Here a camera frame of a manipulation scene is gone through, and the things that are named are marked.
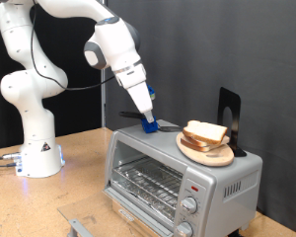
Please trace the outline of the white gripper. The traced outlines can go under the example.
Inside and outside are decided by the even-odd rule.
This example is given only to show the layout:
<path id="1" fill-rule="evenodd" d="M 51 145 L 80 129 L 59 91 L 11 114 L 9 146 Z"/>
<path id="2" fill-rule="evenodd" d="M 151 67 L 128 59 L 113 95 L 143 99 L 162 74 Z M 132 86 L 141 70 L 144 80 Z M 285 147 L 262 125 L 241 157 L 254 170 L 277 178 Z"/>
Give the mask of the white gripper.
<path id="1" fill-rule="evenodd" d="M 132 101 L 149 123 L 155 119 L 152 114 L 152 101 L 146 84 L 146 72 L 142 63 L 132 65 L 114 73 L 118 84 L 130 95 Z"/>

